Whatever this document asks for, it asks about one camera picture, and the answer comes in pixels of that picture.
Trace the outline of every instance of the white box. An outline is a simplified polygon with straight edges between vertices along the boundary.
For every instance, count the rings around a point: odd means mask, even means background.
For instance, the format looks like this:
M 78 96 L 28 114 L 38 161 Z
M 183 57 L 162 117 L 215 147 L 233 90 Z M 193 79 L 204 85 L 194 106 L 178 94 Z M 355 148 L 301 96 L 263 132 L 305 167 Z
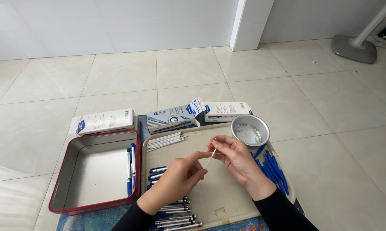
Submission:
M 236 116 L 248 115 L 251 107 L 246 102 L 204 102 L 205 122 L 230 122 Z
M 134 130 L 139 133 L 139 118 L 132 108 L 72 118 L 71 129 L 79 136 Z
M 165 132 L 178 127 L 195 124 L 200 127 L 204 120 L 204 104 L 195 98 L 190 104 L 146 113 L 150 134 Z

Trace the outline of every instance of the white wall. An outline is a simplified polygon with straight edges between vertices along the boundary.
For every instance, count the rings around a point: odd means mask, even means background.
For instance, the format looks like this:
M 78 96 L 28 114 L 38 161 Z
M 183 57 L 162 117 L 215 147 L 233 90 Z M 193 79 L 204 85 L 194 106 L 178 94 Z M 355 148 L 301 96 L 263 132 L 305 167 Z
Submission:
M 356 36 L 386 0 L 275 0 L 260 43 Z M 375 30 L 386 26 L 386 20 Z
M 0 60 L 227 46 L 238 0 L 0 0 Z

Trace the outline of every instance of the forearm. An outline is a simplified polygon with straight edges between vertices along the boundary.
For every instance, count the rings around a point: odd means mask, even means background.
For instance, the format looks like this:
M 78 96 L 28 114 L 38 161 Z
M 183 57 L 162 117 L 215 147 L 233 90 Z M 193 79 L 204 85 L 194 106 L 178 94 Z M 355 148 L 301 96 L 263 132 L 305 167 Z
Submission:
M 269 197 L 253 201 L 270 230 L 318 230 L 277 188 Z
M 112 228 L 112 231 L 147 231 L 154 215 L 149 215 L 134 203 Z

